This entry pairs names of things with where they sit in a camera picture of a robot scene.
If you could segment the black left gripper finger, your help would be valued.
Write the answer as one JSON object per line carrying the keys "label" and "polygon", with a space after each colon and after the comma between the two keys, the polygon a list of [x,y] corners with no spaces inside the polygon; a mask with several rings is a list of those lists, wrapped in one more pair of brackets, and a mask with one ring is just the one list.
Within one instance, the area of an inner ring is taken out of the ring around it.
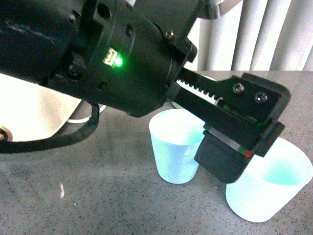
{"label": "black left gripper finger", "polygon": [[204,169],[223,183],[236,182],[253,155],[247,156],[235,151],[207,131],[203,132],[204,138],[194,157]]}

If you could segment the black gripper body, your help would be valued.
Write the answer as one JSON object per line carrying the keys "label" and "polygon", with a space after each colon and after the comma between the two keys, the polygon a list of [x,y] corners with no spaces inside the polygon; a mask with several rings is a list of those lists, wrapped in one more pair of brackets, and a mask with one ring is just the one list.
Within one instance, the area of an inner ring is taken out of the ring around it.
{"label": "black gripper body", "polygon": [[170,99],[209,132],[243,155],[264,156],[282,123],[252,123],[222,107],[213,81],[184,68],[197,48],[187,35],[197,18],[217,19],[236,0],[86,0],[75,24],[77,37],[63,66],[49,79],[57,91],[104,103],[134,117]]}

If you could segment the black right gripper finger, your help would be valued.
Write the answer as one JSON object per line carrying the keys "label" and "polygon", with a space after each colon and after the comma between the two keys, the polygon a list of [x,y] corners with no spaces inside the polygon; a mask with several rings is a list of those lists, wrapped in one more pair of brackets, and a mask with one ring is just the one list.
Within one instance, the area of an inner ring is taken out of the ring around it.
{"label": "black right gripper finger", "polygon": [[223,108],[252,123],[277,120],[291,99],[285,86],[249,73],[213,82],[210,93],[222,98]]}

